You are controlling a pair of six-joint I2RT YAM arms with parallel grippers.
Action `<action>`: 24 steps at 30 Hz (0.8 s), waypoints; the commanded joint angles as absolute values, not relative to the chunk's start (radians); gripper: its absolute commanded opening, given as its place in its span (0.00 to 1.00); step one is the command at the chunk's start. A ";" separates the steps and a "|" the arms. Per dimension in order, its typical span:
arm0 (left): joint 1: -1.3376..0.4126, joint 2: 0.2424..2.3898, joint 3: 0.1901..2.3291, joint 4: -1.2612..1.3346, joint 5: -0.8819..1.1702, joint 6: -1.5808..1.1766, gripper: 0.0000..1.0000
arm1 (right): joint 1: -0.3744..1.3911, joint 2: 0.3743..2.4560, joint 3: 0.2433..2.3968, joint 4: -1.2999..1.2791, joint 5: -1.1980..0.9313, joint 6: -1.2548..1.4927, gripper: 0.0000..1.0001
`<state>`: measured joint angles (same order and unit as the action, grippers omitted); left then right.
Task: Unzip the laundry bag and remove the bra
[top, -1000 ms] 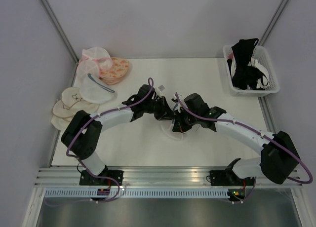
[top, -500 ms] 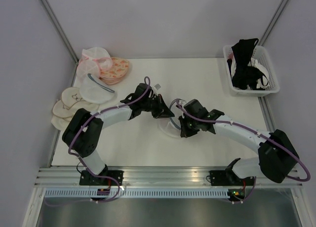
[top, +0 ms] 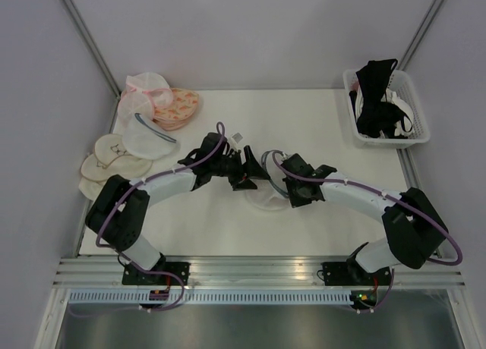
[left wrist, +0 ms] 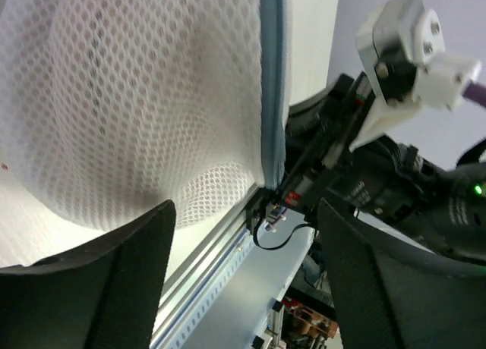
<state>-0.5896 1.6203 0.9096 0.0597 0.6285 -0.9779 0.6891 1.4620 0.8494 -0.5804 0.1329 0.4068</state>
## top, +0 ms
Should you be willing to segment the white mesh bag blue zipper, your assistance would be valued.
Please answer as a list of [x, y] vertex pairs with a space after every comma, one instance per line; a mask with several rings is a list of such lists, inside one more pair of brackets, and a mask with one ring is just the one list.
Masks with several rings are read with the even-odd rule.
[[271, 157], [274, 150], [268, 150], [260, 157], [260, 165], [270, 176], [269, 180], [256, 180], [256, 190], [245, 192], [245, 198], [253, 207], [270, 212], [282, 211], [290, 207], [289, 195], [284, 183], [277, 181], [283, 176], [273, 164]]

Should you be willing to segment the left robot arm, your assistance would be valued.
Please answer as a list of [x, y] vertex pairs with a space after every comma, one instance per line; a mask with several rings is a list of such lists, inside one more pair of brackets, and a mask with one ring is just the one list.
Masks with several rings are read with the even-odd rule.
[[197, 190], [213, 177], [227, 178], [234, 191], [256, 190], [256, 180], [270, 179], [249, 146], [239, 150], [223, 135], [209, 133], [200, 147], [170, 171], [144, 180], [111, 176], [87, 213], [85, 225], [96, 234], [96, 245], [101, 247], [105, 241], [108, 248], [140, 268], [139, 276], [147, 284], [158, 285], [166, 276], [166, 259], [142, 235], [147, 210], [170, 197]]

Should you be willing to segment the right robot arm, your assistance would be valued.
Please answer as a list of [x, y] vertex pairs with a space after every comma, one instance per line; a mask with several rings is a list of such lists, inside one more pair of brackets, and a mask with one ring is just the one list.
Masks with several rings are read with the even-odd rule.
[[380, 269], [420, 269], [446, 240], [447, 227], [422, 190], [383, 190], [354, 181], [336, 168], [313, 168], [299, 154], [278, 164], [291, 205], [314, 201], [343, 205], [382, 224], [385, 237], [365, 242], [348, 258], [349, 280], [363, 285]]

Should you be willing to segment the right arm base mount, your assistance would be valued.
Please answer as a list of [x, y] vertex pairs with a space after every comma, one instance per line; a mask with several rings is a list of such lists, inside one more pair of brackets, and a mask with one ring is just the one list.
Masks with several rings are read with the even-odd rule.
[[349, 267], [344, 262], [323, 262], [321, 268], [316, 271], [316, 276], [325, 286], [360, 286], [366, 285], [365, 278], [359, 278], [349, 271]]

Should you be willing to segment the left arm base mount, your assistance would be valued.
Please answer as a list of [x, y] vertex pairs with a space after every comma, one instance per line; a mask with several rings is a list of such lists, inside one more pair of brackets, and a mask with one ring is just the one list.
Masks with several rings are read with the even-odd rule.
[[189, 275], [189, 262], [164, 262], [157, 264], [150, 273], [142, 272], [134, 264], [127, 264], [121, 283], [127, 286], [182, 286], [188, 283]]

